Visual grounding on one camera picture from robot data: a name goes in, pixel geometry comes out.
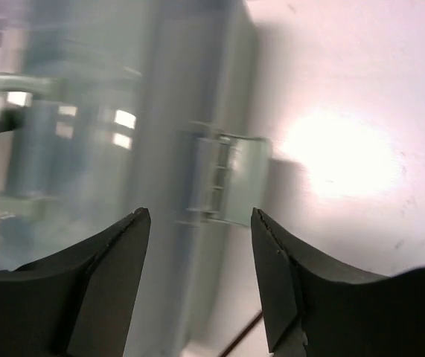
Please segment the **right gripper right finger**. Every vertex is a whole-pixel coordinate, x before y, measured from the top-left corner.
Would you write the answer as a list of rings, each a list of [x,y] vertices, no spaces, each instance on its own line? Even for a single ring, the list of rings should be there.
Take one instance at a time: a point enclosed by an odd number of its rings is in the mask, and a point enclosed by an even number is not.
[[[309,245],[262,210],[252,249],[274,356],[425,356],[425,267],[385,277]]]

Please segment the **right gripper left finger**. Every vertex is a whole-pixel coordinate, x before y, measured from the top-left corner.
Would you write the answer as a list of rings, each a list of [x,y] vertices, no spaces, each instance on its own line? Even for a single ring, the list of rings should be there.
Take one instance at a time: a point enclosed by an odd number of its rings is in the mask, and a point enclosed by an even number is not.
[[[122,356],[150,234],[140,208],[104,231],[0,271],[0,356]]]

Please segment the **medium red hex key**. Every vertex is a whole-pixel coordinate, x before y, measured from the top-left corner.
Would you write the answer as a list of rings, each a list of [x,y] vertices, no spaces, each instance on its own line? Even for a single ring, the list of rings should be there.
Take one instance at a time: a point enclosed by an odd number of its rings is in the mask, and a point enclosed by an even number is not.
[[[263,319],[263,311],[257,312],[244,328],[232,339],[220,352],[219,357],[227,357],[243,341],[243,339],[258,325]]]

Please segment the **green plastic toolbox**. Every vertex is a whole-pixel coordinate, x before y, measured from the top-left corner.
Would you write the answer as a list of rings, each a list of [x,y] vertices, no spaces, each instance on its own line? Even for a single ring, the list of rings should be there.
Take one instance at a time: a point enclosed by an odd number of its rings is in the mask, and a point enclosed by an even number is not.
[[[0,1],[0,271],[145,208],[122,356],[215,356],[223,251],[268,169],[257,52],[244,1]]]

